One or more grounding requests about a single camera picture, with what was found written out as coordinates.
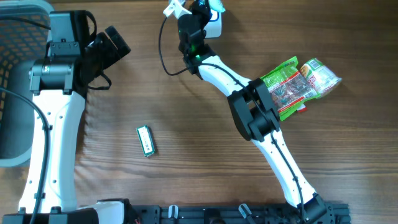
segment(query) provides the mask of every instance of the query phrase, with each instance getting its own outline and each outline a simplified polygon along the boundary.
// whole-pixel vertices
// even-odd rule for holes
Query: snack package
[[[294,111],[302,110],[304,102],[319,96],[297,70],[298,63],[297,57],[292,57],[261,77],[268,87],[281,121]]]
[[[309,84],[320,94],[319,98],[331,92],[342,81],[326,65],[313,58],[300,68]]]

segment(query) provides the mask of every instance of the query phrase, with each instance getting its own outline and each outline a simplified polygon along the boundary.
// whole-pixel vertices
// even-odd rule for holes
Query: brown tabletop
[[[114,25],[131,53],[107,69],[110,91],[90,91],[78,138],[79,205],[129,198],[134,205],[283,203],[261,152],[237,132],[225,96],[185,72],[169,77],[157,51],[165,1],[53,4],[87,9],[99,30]],[[348,203],[353,223],[398,222],[397,1],[225,1],[223,33],[208,40],[225,64],[255,79],[297,56],[317,57],[343,78],[308,111],[281,122],[307,180],[325,199]],[[176,19],[162,50],[184,68]],[[99,78],[94,85],[104,82]],[[152,128],[144,157],[136,127]],[[27,167],[0,169],[0,215],[17,211]]]

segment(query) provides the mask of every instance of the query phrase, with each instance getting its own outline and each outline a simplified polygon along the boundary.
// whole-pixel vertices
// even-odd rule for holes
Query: white label
[[[141,139],[145,154],[153,152],[154,149],[152,148],[152,143],[150,141],[148,129],[146,127],[139,128],[138,133],[139,133],[139,137]]]

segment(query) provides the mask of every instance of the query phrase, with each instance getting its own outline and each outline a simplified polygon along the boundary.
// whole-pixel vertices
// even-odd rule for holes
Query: basket
[[[41,0],[0,1],[0,16],[15,16],[49,26],[53,7]],[[49,32],[19,21],[0,21],[0,86],[32,99],[29,69],[42,58]],[[0,167],[29,164],[34,110],[23,101],[0,93]]]

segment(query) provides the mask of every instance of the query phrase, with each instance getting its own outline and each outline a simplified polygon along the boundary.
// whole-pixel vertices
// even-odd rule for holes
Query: plastic bin
[[[16,16],[49,26],[53,7],[41,0],[0,1],[0,16]],[[48,30],[19,21],[0,21],[0,85],[32,99],[28,72],[42,58]],[[0,167],[28,165],[32,152],[34,110],[0,93]]]

